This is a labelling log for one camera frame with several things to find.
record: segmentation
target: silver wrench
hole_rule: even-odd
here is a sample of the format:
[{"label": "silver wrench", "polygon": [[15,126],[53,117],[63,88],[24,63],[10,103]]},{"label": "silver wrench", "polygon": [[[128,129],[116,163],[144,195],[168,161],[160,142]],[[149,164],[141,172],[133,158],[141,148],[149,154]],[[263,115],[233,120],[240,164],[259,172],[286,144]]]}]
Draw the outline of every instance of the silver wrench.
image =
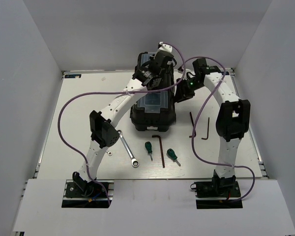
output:
[{"label": "silver wrench", "polygon": [[120,139],[122,141],[122,144],[124,145],[124,148],[126,149],[128,155],[130,156],[133,168],[137,168],[140,163],[138,162],[138,160],[136,158],[134,158],[134,155],[133,155],[128,143],[126,142],[126,140],[124,139],[124,137],[122,135],[122,131],[118,130],[118,133],[119,133]]}]

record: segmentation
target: purple cable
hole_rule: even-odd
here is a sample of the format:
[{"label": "purple cable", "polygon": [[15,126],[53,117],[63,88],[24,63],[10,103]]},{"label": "purple cable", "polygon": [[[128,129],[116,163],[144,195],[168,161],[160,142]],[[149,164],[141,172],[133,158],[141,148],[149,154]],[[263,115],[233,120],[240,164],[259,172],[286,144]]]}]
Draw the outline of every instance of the purple cable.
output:
[{"label": "purple cable", "polygon": [[[181,51],[180,51],[177,47],[175,47],[175,46],[173,46],[173,45],[171,45],[171,44],[169,44],[169,43],[164,43],[164,44],[167,44],[167,45],[169,45],[169,46],[172,46],[172,47],[178,52],[178,54],[179,54],[180,57],[181,57],[183,67],[185,68],[185,66],[186,66],[186,64],[185,64],[185,59],[183,58],[183,55],[182,55]],[[66,144],[69,148],[71,148],[72,150],[74,150],[74,151],[76,151],[77,153],[79,153],[79,154],[84,158],[85,163],[86,163],[86,168],[87,168],[87,175],[88,175],[89,179],[92,180],[94,183],[99,184],[99,185],[105,190],[105,194],[106,194],[106,197],[107,197],[108,205],[110,205],[110,199],[109,199],[109,196],[108,196],[107,189],[105,188],[105,186],[104,186],[101,182],[98,182],[98,181],[94,180],[94,179],[90,176],[90,173],[89,173],[89,166],[88,166],[89,162],[88,162],[86,156],[85,156],[80,150],[76,149],[76,148],[73,147],[71,144],[69,144],[69,143],[64,139],[64,137],[63,137],[63,135],[62,135],[61,128],[60,128],[60,121],[61,121],[61,117],[62,117],[62,114],[63,114],[64,109],[65,109],[65,108],[66,108],[66,107],[67,107],[72,101],[74,101],[75,99],[77,99],[77,98],[79,98],[79,97],[88,96],[88,95],[96,95],[96,94],[152,93],[152,92],[167,91],[167,90],[170,90],[171,88],[175,87],[176,85],[178,85],[178,84],[182,81],[184,75],[185,75],[185,70],[183,71],[183,74],[182,74],[181,78],[180,78],[175,84],[173,84],[173,85],[171,85],[171,86],[169,86],[169,87],[167,87],[167,88],[158,89],[158,90],[150,90],[150,91],[128,91],[128,92],[124,92],[124,91],[121,91],[121,92],[86,92],[86,93],[82,93],[82,94],[79,94],[79,95],[77,95],[77,96],[71,98],[71,99],[70,99],[69,101],[67,101],[67,102],[64,104],[64,106],[61,108],[60,113],[59,113],[59,116],[58,116],[58,122],[57,122],[57,127],[58,127],[58,133],[59,133],[59,136],[60,136],[61,140],[64,142],[64,144]]]},{"label": "purple cable", "polygon": [[[229,167],[232,167],[232,165],[230,164],[222,164],[222,163],[215,163],[215,162],[210,162],[210,161],[206,161],[204,159],[202,159],[196,152],[195,150],[195,145],[194,145],[194,138],[195,138],[195,132],[196,132],[196,126],[197,126],[197,123],[198,123],[198,120],[199,120],[199,117],[204,109],[204,107],[206,106],[207,102],[210,100],[210,98],[213,96],[213,94],[215,93],[215,91],[217,91],[217,89],[220,87],[221,83],[223,83],[223,80],[225,78],[225,75],[226,75],[226,69],[225,67],[220,63],[218,62],[217,60],[213,59],[213,58],[209,58],[209,57],[192,57],[192,58],[189,58],[188,60],[185,61],[185,63],[187,63],[188,61],[192,60],[192,59],[198,59],[198,58],[206,58],[206,59],[209,59],[209,60],[212,60],[214,62],[216,62],[217,64],[219,64],[223,70],[224,70],[224,73],[223,73],[223,76],[222,78],[220,79],[220,81],[218,82],[218,84],[215,86],[215,88],[213,89],[213,91],[210,93],[210,95],[206,98],[205,102],[203,103],[202,107],[200,108],[200,111],[195,119],[195,123],[194,123],[194,126],[193,126],[193,129],[192,129],[192,138],[191,138],[191,146],[192,146],[192,151],[193,153],[195,154],[195,156],[202,162],[205,162],[207,164],[210,164],[210,165],[216,165],[216,166],[229,166]],[[251,187],[250,189],[248,190],[248,192],[238,198],[238,199],[235,199],[235,200],[232,200],[232,202],[235,202],[235,201],[239,201],[239,200],[242,200],[243,198],[247,197],[247,195],[252,191],[254,185],[255,185],[255,180],[256,180],[256,177],[255,177],[255,173],[253,172],[252,169],[250,169],[248,166],[234,166],[234,168],[245,168],[245,169],[248,169],[251,174],[252,174],[252,184],[251,184]]]}]

